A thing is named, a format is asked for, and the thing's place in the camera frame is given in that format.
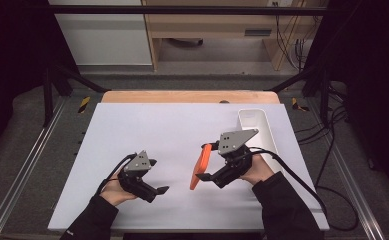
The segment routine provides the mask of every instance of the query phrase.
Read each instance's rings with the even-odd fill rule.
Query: aluminum rail
[[[310,98],[307,99],[309,106],[316,120],[319,122],[320,117],[318,114],[318,106],[316,101],[312,101]],[[331,144],[332,134],[325,136],[325,142],[329,147]],[[353,177],[352,172],[346,164],[346,161],[343,158],[343,155],[340,152],[337,144],[334,142],[332,148],[332,156],[334,159],[335,166],[337,168],[338,174],[340,175],[341,181],[346,189],[347,194],[349,195],[350,200],[356,207],[356,210],[359,214],[360,222],[362,223],[363,229],[366,232],[366,235],[369,239],[372,240],[384,240],[385,237],[381,231],[381,228],[372,213],[371,208],[368,205],[365,197],[363,196],[362,191],[359,188],[356,180]]]
[[[67,98],[59,98],[59,101],[55,107],[55,114],[53,115],[53,119],[47,127],[42,129],[37,141],[35,142],[22,168],[20,169],[19,174],[16,176],[13,184],[7,192],[7,195],[4,197],[4,200],[0,205],[0,233],[14,206],[16,205],[17,200],[19,199],[19,196],[22,193],[26,183],[28,182],[32,170],[34,169],[42,151],[44,150],[45,145],[47,144],[48,139],[51,136],[51,133],[57,124],[58,119],[60,118],[61,113],[63,112],[66,102]]]
[[[349,9],[326,7],[236,7],[236,6],[104,6],[104,5],[36,5],[25,6],[32,13],[55,14],[183,14],[183,15],[278,15],[339,16]]]

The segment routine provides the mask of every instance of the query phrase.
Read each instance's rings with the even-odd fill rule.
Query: metal bracket
[[[248,140],[259,132],[258,129],[250,129],[235,132],[222,133],[219,140],[219,155],[225,155],[237,151]]]

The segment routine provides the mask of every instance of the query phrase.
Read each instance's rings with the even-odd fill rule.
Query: black sleeve
[[[91,198],[85,210],[63,233],[61,240],[110,240],[110,227],[118,209],[100,196]]]
[[[255,184],[253,192],[262,204],[263,226],[269,240],[323,239],[309,208],[281,172]]]

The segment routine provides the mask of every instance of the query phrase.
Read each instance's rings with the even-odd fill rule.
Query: orange object
[[[207,165],[209,164],[210,152],[212,151],[211,144],[205,144],[203,150],[201,151],[200,157],[195,164],[193,170],[193,176],[191,177],[190,190],[194,190],[197,186],[198,181],[200,180],[196,174],[204,173],[206,171]]]

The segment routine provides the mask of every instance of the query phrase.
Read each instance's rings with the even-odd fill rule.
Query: wooden edge
[[[109,91],[102,103],[274,103],[275,92],[265,91]]]

